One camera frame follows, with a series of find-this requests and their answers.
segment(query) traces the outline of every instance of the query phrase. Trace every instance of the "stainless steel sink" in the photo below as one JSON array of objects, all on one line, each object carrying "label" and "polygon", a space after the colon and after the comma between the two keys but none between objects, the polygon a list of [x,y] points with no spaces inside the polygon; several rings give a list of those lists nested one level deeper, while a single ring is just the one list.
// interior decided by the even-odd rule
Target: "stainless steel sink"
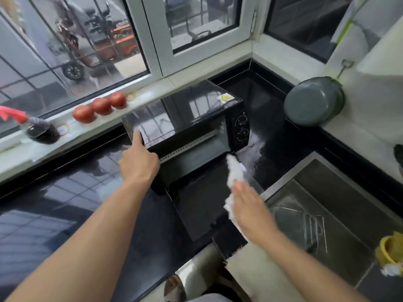
[{"label": "stainless steel sink", "polygon": [[380,239],[403,232],[401,218],[315,152],[262,197],[290,239],[355,287]]}]

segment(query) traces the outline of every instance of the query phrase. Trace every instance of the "person's left arm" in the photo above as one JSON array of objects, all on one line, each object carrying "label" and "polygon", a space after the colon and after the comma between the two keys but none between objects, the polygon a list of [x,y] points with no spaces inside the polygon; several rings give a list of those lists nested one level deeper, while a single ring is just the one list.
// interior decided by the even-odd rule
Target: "person's left arm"
[{"label": "person's left arm", "polygon": [[145,193],[159,170],[134,133],[119,161],[122,185],[6,302],[109,302],[119,278]]}]

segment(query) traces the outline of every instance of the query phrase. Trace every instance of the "person's right hand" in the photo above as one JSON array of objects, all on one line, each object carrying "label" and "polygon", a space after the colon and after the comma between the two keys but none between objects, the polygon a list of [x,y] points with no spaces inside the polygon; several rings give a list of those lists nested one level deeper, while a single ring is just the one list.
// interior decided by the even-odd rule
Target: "person's right hand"
[{"label": "person's right hand", "polygon": [[140,132],[134,131],[132,145],[123,152],[119,166],[124,181],[151,185],[160,169],[160,162],[156,153],[143,146]]},{"label": "person's right hand", "polygon": [[263,248],[270,236],[278,231],[269,209],[260,195],[246,182],[236,181],[232,194],[233,213],[239,227],[251,242]]}]

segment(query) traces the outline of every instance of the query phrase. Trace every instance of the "oven top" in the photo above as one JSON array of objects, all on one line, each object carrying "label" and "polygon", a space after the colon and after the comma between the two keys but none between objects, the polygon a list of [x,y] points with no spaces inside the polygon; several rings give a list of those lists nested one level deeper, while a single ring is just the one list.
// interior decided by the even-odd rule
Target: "oven top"
[{"label": "oven top", "polygon": [[242,102],[218,100],[227,93],[210,81],[202,81],[125,115],[122,120],[130,139],[139,130],[147,148],[184,131],[201,121],[209,121]]}]

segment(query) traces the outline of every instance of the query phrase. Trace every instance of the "shoe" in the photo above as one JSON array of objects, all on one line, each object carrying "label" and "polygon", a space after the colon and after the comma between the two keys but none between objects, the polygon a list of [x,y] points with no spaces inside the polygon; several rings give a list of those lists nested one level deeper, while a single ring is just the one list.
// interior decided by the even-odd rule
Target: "shoe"
[{"label": "shoe", "polygon": [[187,301],[184,286],[178,275],[171,275],[164,286],[164,302],[185,302]]}]

